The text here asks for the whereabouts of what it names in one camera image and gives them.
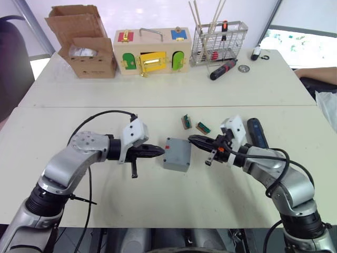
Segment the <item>black screwdriver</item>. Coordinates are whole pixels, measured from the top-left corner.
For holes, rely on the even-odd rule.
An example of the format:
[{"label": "black screwdriver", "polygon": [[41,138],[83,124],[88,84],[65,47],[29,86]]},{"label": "black screwdriver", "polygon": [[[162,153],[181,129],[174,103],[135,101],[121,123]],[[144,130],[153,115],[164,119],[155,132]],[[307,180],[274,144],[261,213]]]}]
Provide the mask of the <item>black screwdriver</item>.
[{"label": "black screwdriver", "polygon": [[237,59],[230,60],[226,62],[224,65],[213,71],[210,75],[211,80],[216,80],[220,76],[222,76],[224,73],[226,73],[228,70],[230,70],[232,67],[236,65]]}]

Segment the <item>metal washer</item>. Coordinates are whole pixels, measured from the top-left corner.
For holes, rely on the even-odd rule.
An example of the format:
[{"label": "metal washer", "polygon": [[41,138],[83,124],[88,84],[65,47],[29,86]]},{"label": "metal washer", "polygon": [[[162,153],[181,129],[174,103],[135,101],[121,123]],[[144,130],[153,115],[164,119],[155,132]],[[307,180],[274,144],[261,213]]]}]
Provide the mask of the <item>metal washer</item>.
[{"label": "metal washer", "polygon": [[240,65],[237,69],[242,73],[247,73],[250,70],[247,65]]}]

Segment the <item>wire mesh basket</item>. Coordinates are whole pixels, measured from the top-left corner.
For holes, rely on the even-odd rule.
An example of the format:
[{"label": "wire mesh basket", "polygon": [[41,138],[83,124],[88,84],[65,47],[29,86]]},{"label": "wire mesh basket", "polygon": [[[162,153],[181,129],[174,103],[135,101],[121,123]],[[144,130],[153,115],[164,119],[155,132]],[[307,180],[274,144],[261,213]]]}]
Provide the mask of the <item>wire mesh basket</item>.
[{"label": "wire mesh basket", "polygon": [[215,23],[213,33],[210,24],[202,25],[202,32],[195,29],[191,55],[191,65],[220,65],[224,61],[236,59],[248,27],[241,21],[228,22],[227,32],[222,32],[223,21]]}]

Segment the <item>robotic arm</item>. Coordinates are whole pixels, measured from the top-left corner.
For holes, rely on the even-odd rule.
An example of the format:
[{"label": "robotic arm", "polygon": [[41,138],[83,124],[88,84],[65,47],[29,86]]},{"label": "robotic arm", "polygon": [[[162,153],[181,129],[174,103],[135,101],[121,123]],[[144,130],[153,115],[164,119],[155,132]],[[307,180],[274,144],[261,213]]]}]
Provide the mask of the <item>robotic arm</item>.
[{"label": "robotic arm", "polygon": [[[191,135],[189,141],[210,153],[206,164],[212,161],[228,162],[243,169],[267,189],[285,168],[285,161],[254,158],[256,155],[284,158],[272,149],[261,149],[245,144],[241,146],[245,130],[241,119],[230,118],[221,125],[223,135],[211,139]],[[326,225],[321,221],[314,197],[314,186],[302,173],[289,167],[282,180],[271,191],[284,227],[286,252],[337,253]]]},{"label": "robotic arm", "polygon": [[0,253],[37,253],[53,245],[56,238],[51,234],[87,168],[105,160],[130,162],[132,178],[137,178],[137,158],[164,153],[160,147],[143,144],[147,140],[147,126],[138,118],[126,126],[120,140],[93,132],[75,134],[69,145],[50,160],[31,195],[21,204],[0,240]]}]

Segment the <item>blue panel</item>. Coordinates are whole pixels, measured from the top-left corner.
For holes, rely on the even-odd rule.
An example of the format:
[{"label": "blue panel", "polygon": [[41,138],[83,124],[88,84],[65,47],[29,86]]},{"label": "blue panel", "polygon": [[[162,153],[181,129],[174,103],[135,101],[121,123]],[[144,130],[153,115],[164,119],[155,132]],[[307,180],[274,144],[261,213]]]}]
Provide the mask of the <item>blue panel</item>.
[{"label": "blue panel", "polygon": [[172,35],[173,40],[175,40],[177,38],[184,38],[185,40],[187,39],[185,30],[181,30],[181,32],[179,32],[179,33],[177,33],[175,30],[171,30],[171,35]]}]

